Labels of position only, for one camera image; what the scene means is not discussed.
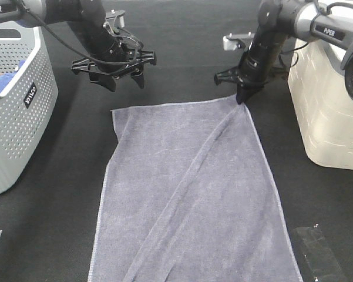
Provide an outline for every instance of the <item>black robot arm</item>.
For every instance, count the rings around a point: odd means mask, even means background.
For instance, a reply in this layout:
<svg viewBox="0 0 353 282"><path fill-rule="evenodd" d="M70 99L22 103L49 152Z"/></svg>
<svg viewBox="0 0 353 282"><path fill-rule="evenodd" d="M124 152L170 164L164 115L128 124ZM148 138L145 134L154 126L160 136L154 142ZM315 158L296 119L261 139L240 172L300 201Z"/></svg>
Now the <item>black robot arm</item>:
<svg viewBox="0 0 353 282"><path fill-rule="evenodd" d="M73 72L86 72L91 82L111 91L115 91L115 79L125 75L143 88L144 64L156 64L154 52L143 51L143 44L124 29L124 14L106 13L101 0L0 0L0 23L17 21L49 30L47 24L67 22L89 53L73 62Z"/></svg>
<svg viewBox="0 0 353 282"><path fill-rule="evenodd" d="M307 42L322 39L347 50L341 68L345 69L346 77L352 77L353 19L323 11L316 1L263 0L258 12L257 32L250 47L243 53L238 66L215 75L216 84L236 83L238 103L246 101L262 90L290 36Z"/></svg>

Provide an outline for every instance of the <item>gray plastic basket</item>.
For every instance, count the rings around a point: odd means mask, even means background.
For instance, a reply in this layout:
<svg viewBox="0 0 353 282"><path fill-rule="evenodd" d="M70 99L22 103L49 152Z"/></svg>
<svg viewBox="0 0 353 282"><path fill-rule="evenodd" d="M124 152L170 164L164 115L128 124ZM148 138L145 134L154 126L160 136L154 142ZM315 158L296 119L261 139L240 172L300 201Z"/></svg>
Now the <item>gray plastic basket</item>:
<svg viewBox="0 0 353 282"><path fill-rule="evenodd" d="M0 193L18 179L48 124L58 88L40 28L0 24L0 73L19 71L0 92Z"/></svg>

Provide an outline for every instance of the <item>blue cloth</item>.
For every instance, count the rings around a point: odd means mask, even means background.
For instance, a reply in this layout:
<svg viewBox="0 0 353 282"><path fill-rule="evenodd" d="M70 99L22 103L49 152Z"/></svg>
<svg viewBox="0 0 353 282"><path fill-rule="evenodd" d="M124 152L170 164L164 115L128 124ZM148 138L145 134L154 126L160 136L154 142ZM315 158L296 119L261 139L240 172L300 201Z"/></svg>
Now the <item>blue cloth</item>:
<svg viewBox="0 0 353 282"><path fill-rule="evenodd" d="M18 64L18 69L20 69L24 63L25 61L20 61ZM6 72L3 75L0 75L0 93L4 90L4 88L8 85L8 83L12 80L17 72L18 71Z"/></svg>

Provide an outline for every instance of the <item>black mat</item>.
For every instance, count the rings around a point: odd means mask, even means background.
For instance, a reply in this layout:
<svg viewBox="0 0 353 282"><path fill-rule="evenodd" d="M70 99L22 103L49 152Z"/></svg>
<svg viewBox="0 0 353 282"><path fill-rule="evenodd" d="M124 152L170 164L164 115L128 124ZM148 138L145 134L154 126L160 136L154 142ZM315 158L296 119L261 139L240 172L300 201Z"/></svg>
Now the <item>black mat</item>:
<svg viewBox="0 0 353 282"><path fill-rule="evenodd" d="M237 63L221 37L255 31L260 1L112 1L127 10L127 28L159 64L146 68L146 88L129 78L116 93L74 76L78 58L45 34L59 99L50 124L17 184L0 196L0 282L83 281L105 167L117 144L111 109L209 100L234 93L213 75ZM68 42L65 24L52 26ZM276 81L248 102L283 204L289 230L319 223L353 281L353 171L313 164L305 155L290 93Z"/></svg>

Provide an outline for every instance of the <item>gray towel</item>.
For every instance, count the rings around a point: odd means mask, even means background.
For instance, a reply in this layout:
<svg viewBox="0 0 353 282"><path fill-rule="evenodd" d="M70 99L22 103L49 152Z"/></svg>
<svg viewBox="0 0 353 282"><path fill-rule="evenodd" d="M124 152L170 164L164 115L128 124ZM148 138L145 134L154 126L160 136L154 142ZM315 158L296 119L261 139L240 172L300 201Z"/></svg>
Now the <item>gray towel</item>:
<svg viewBox="0 0 353 282"><path fill-rule="evenodd" d="M113 123L89 281L302 281L234 96L118 109Z"/></svg>

